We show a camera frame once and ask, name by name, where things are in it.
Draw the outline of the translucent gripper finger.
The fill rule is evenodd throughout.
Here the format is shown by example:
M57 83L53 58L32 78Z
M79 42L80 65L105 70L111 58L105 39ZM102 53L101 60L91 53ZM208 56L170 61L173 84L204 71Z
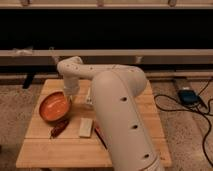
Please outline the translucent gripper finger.
M72 96L67 96L66 99L67 99L68 105L71 106L72 105Z
M85 104L89 106L93 106L92 100L91 100L91 91L90 88L88 89L85 97Z

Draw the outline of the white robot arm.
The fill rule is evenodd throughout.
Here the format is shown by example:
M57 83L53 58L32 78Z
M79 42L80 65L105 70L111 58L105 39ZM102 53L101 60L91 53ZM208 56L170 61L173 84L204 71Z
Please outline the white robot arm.
M57 64L64 94L74 96L79 80L91 82L90 98L114 171L165 171L135 102L147 78L138 67L85 64L78 56Z

